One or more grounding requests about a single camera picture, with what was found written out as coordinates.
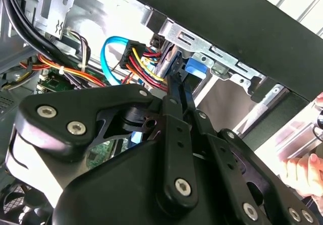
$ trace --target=black plastic housing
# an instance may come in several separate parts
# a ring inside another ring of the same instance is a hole
[[[138,41],[129,40],[127,43],[126,49],[122,55],[122,58],[119,62],[121,69],[125,69],[125,70],[127,69],[126,64],[129,62],[129,56],[132,53],[133,47],[136,49],[140,58],[143,56],[143,53],[146,50],[146,44],[140,43]]]

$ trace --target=yellow wire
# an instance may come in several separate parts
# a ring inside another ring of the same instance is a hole
[[[155,79],[159,80],[159,81],[163,81],[164,79],[155,75],[152,71],[150,71],[147,66],[144,65],[144,63],[141,61],[140,57],[138,56],[138,53],[136,51],[136,49],[133,47],[132,48],[133,53],[135,54],[135,57],[137,59],[137,61],[139,62],[139,64],[141,65],[141,67],[151,76],[153,76]]]
[[[154,60],[151,60],[149,58],[146,58],[144,57],[146,61],[148,61],[149,63],[154,63],[154,64],[158,64],[158,61],[154,61]]]
[[[20,81],[24,80],[29,74],[30,74],[29,72],[25,73],[23,76],[19,77],[17,82],[20,82]]]
[[[23,76],[19,77],[19,79],[18,79],[16,82],[21,82],[21,81],[23,81],[23,80],[24,80],[24,79],[25,79],[29,74],[30,74],[29,72],[25,73]],[[9,89],[11,86],[12,86],[12,85],[6,85],[6,86],[4,87],[4,89],[5,89],[5,90],[7,90],[7,89]]]
[[[43,63],[45,63],[45,64],[47,64],[47,65],[51,66],[52,68],[55,68],[55,69],[58,69],[58,70],[60,70],[60,69],[61,69],[61,67],[60,67],[60,66],[57,66],[57,65],[54,65],[54,64],[50,63],[49,61],[45,60],[42,56],[41,56],[41,58],[40,58],[40,59],[41,59],[41,61],[42,61]],[[74,75],[77,75],[77,76],[80,76],[80,77],[82,77],[82,78],[84,78],[84,79],[87,79],[88,81],[90,81],[90,82],[92,82],[92,83],[95,83],[95,84],[98,84],[99,86],[101,86],[101,84],[100,84],[100,83],[98,83],[96,80],[93,80],[93,79],[91,79],[91,78],[87,77],[86,75],[83,75],[83,74],[81,74],[81,73],[78,73],[78,72],[76,72],[76,71],[73,71],[72,69],[64,68],[64,71],[65,71],[65,72],[68,72],[68,73],[71,73],[71,74],[74,74]]]

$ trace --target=orange wire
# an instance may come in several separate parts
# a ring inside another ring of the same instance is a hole
[[[134,73],[132,73],[131,76],[129,77],[129,79],[127,80],[127,84],[130,83],[130,81],[132,80],[133,76],[134,76]]]
[[[42,63],[45,63],[45,64],[49,65],[52,68],[61,69],[61,66],[60,65],[55,64],[54,62],[52,62],[50,60],[47,60],[44,56],[42,56],[40,54],[38,55],[38,59]],[[81,72],[81,71],[78,71],[78,70],[73,70],[73,69],[70,69],[70,68],[67,68],[67,67],[64,67],[64,71],[66,71],[68,73],[72,73],[72,74],[78,75],[78,76],[81,76],[84,79],[87,79],[90,82],[93,82],[93,83],[97,84],[98,86],[101,86],[101,87],[104,87],[105,86],[98,78],[96,78],[94,76],[91,76],[88,73],[84,73],[84,72]]]
[[[140,78],[140,76],[137,74],[137,72],[135,72],[129,65],[126,65],[126,67],[128,68],[128,70],[130,70],[134,75],[136,75],[139,79],[141,79]],[[143,80],[143,79],[141,79],[143,82],[145,82],[145,84],[147,84],[147,85],[149,85],[150,87],[152,87],[147,81],[145,81],[145,80]]]
[[[27,68],[27,65],[24,64],[24,63],[20,63],[20,65],[23,67],[23,68]],[[45,70],[45,69],[49,69],[50,66],[46,65],[46,64],[43,64],[43,65],[33,65],[32,66],[32,70]]]

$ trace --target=finger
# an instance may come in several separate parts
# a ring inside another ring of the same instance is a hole
[[[313,195],[323,195],[323,182],[320,176],[320,160],[316,154],[311,154],[308,159],[308,184],[312,190]]]
[[[280,163],[280,177],[285,184],[287,182],[287,162],[288,160],[286,159]]]
[[[301,191],[302,193],[309,192],[309,184],[307,181],[308,176],[308,158],[303,157],[301,158],[296,166],[297,172],[297,190]]]
[[[296,166],[298,161],[299,161],[299,158],[291,158],[287,162],[287,178],[288,180],[293,182],[297,181]]]

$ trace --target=cable bundle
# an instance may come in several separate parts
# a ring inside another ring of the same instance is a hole
[[[17,0],[3,0],[3,3],[11,24],[26,43],[48,60],[60,65],[69,64],[69,59],[54,44],[33,28]]]
[[[147,85],[167,91],[163,78],[158,77],[151,72],[147,66],[145,66],[145,64],[139,58],[135,48],[132,48],[132,51],[133,53],[129,56],[130,63],[126,65],[127,68],[142,79],[142,81],[144,81]]]
[[[64,66],[60,66],[58,64],[55,64],[54,62],[50,61],[50,60],[47,60],[44,56],[42,55],[38,55],[38,59],[39,61],[41,61],[42,63],[52,67],[52,68],[55,68],[55,69],[58,69],[60,71],[61,74],[64,74],[65,72],[69,73],[69,74],[72,74],[72,75],[76,75],[76,76],[79,76],[79,77],[82,77],[83,79],[86,79],[100,87],[105,87],[105,84],[103,84],[98,78],[94,77],[94,76],[91,76],[90,74],[88,73],[84,73],[84,72],[81,72],[81,71],[78,71],[78,70],[74,70],[74,69],[71,69],[71,68],[66,68]]]
[[[81,36],[79,33],[71,30],[67,30],[66,33],[69,36],[73,36],[74,39],[77,41],[80,41],[81,43],[81,50],[82,50],[82,66],[81,66],[81,71],[85,72],[85,68],[91,58],[91,48],[89,47],[89,44],[87,40]]]

